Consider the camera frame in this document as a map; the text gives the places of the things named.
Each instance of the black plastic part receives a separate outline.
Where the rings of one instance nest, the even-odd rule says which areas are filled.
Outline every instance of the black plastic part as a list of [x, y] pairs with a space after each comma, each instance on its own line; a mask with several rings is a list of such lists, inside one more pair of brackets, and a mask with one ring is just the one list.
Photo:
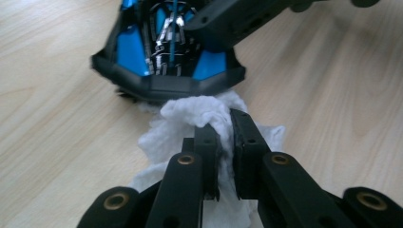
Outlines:
[[202, 226], [202, 158], [182, 152], [169, 161], [145, 227]]
[[136, 211], [136, 214], [133, 215], [133, 220], [135, 224], [132, 227], [144, 228], [147, 223], [149, 213], [151, 211], [152, 205], [154, 204], [154, 200], [157, 196], [158, 190], [160, 189], [161, 182], [153, 184], [151, 187], [145, 189], [139, 196], [138, 207], [140, 210]]
[[237, 194], [244, 200], [257, 200], [261, 183], [261, 160], [271, 151], [247, 113], [231, 109], [231, 119], [234, 127], [233, 166]]
[[141, 100], [166, 102], [190, 96], [216, 95], [244, 80], [245, 67], [238, 66], [208, 79], [150, 75], [140, 77], [108, 61], [102, 52], [92, 56], [92, 67], [121, 91]]
[[287, 227], [355, 227], [292, 156], [265, 155], [261, 178]]
[[139, 193], [128, 187], [114, 187], [101, 194], [84, 213], [78, 228], [139, 227], [133, 215], [140, 210]]
[[202, 158], [204, 199], [220, 200], [218, 177], [222, 149], [219, 135], [210, 124], [203, 128], [196, 127], [194, 152]]
[[351, 1], [353, 5], [355, 5], [358, 8], [368, 8], [379, 2], [379, 0], [351, 0]]
[[365, 187], [349, 188], [343, 196], [344, 212], [358, 227], [403, 227], [403, 209], [385, 195]]
[[312, 0], [226, 0], [203, 8], [184, 29], [213, 52], [232, 48], [283, 10]]

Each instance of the blue panel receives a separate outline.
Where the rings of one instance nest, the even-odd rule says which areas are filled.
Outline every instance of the blue panel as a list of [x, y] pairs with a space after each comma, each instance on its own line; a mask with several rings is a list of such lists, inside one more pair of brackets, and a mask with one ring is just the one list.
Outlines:
[[196, 66], [193, 78], [201, 81], [226, 70], [225, 52], [212, 53], [204, 50]]
[[155, 30], [157, 34], [160, 34], [161, 30], [163, 29], [163, 23], [165, 22], [165, 12], [163, 9], [158, 9], [157, 11], [157, 23], [155, 26]]
[[127, 9], [127, 8], [133, 6], [133, 4], [137, 4], [137, 0], [123, 0], [122, 8]]
[[145, 62], [142, 38], [137, 27], [123, 32], [118, 37], [117, 64], [139, 76], [149, 75]]

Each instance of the white tissue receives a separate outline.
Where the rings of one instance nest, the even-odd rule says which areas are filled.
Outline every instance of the white tissue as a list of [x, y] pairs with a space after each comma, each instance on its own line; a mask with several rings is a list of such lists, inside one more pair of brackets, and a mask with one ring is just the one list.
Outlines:
[[[205, 200], [202, 226], [206, 228], [249, 227], [250, 214], [256, 210], [253, 200], [238, 200], [234, 174], [233, 128], [230, 108], [246, 112], [244, 101], [234, 91], [216, 97], [200, 96], [169, 101], [150, 122], [150, 129], [139, 139], [139, 146], [149, 159], [150, 165], [140, 172], [129, 186], [142, 192], [163, 178], [169, 159], [181, 152], [183, 138], [194, 137], [194, 128], [211, 124], [220, 135], [224, 150], [219, 168], [219, 202]], [[284, 126], [262, 126], [258, 129], [272, 151], [282, 151]]]

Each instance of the screw hole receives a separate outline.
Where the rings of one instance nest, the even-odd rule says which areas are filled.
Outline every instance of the screw hole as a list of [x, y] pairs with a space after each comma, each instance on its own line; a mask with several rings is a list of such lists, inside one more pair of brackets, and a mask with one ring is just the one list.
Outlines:
[[274, 155], [272, 157], [272, 162], [277, 163], [277, 164], [287, 164], [288, 158], [283, 155]]
[[176, 217], [167, 217], [163, 220], [163, 228], [177, 228], [180, 224]]
[[191, 164], [195, 161], [195, 159], [190, 155], [183, 155], [178, 158], [178, 163], [180, 164]]
[[125, 206], [128, 202], [129, 196], [127, 193], [118, 192], [115, 193], [104, 201], [104, 208], [107, 210], [117, 210]]
[[388, 208], [388, 205], [382, 198], [371, 193], [359, 192], [356, 194], [356, 198], [363, 205], [376, 211], [384, 211]]

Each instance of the wood grain surface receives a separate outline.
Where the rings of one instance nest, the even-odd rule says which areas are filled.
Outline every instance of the wood grain surface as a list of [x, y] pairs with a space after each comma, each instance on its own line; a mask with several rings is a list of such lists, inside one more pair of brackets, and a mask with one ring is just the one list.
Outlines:
[[[106, 189], [147, 167], [152, 114], [90, 69], [119, 0], [0, 2], [0, 227], [75, 227]], [[235, 90], [325, 190], [403, 205], [403, 2], [286, 10], [236, 46]]]

